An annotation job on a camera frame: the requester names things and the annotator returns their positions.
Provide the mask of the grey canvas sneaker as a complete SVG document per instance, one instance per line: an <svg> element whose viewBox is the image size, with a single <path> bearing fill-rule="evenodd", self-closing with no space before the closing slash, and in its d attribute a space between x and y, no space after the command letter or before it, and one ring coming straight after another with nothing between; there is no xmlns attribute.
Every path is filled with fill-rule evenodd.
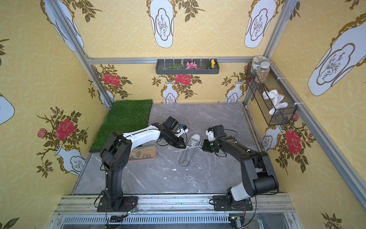
<svg viewBox="0 0 366 229"><path fill-rule="evenodd" d="M202 136L199 133L194 133L188 138L186 146L201 145L201 141L202 141ZM198 149L191 149L188 152L182 152L181 158L179 160L179 166L182 168L188 167L192 161L193 155L195 154L195 152L197 150Z"/></svg>

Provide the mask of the white shoelace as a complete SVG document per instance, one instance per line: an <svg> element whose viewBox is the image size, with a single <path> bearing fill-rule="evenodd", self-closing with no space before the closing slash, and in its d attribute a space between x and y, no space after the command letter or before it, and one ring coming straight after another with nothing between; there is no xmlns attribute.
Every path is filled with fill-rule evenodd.
<svg viewBox="0 0 366 229"><path fill-rule="evenodd" d="M191 149L199 149L199 150L202 150L202 146L201 145L187 146L185 149L179 149L179 150L175 150L173 152L175 152L175 153L188 152Z"/></svg>

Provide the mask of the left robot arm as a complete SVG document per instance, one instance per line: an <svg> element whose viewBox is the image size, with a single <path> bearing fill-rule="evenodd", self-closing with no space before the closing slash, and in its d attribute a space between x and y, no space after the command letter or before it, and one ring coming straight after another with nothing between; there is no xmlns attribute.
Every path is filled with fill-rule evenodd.
<svg viewBox="0 0 366 229"><path fill-rule="evenodd" d="M122 190L123 169L126 167L130 152L145 143L165 140L169 146L185 149L186 142L182 137L187 135L188 127L180 124L173 117L165 122L152 125L130 133L114 132L100 152L103 171L105 172L105 189L100 194L98 212L128 212L137 207L137 196L125 196Z"/></svg>

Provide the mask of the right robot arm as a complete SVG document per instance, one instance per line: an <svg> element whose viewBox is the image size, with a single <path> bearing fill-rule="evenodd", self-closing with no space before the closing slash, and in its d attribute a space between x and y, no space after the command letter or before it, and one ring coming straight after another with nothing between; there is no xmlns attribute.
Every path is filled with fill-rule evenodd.
<svg viewBox="0 0 366 229"><path fill-rule="evenodd" d="M208 139L202 145L204 152L222 151L233 156L241 167L242 182L229 188L226 195L213 197L215 211L252 210L251 198L279 192L279 182L268 153L250 150L235 137L228 136L222 125L208 128L206 135Z"/></svg>

